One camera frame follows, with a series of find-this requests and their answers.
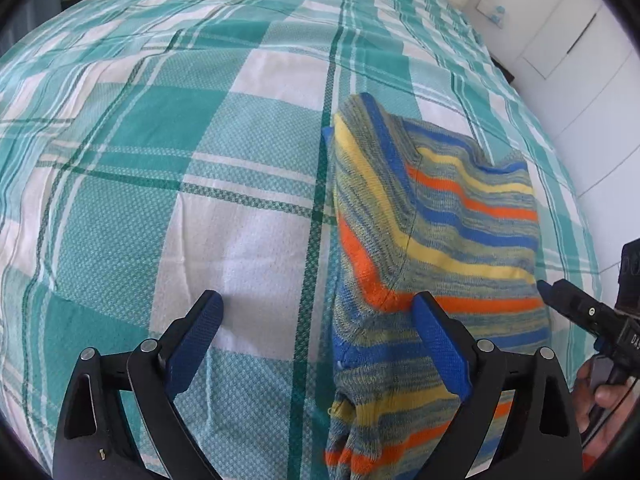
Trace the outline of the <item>striped knit sweater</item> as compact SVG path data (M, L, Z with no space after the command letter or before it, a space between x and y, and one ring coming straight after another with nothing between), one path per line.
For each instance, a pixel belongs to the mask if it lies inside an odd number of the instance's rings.
M549 340L535 193L520 153L491 162L367 93L340 106L328 151L340 272L324 461L333 479L409 479L459 405L412 324L416 294L500 349Z

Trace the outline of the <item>white wardrobe doors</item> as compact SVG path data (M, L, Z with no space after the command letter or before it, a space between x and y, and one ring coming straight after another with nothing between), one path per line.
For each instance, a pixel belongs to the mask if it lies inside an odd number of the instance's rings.
M639 55L604 0L486 0L503 28L469 17L515 77L574 183L598 269L639 236Z

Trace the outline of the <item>teal plaid bedspread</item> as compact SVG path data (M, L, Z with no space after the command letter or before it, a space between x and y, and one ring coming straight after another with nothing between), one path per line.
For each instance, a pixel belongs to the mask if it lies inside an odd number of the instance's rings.
M326 478L321 131L359 92L492 162L521 152L538 278L600 294L567 171L447 0L85 0L1 61L1 411L44 468L81 350L128 351L213 289L186 424L226 478Z

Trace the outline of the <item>wall socket with blue plugs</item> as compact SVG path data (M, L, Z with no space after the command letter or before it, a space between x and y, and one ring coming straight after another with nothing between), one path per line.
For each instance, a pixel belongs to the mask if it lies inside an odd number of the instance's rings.
M475 10L498 28L503 28L506 8L501 4L492 4L489 1L480 0L475 6Z

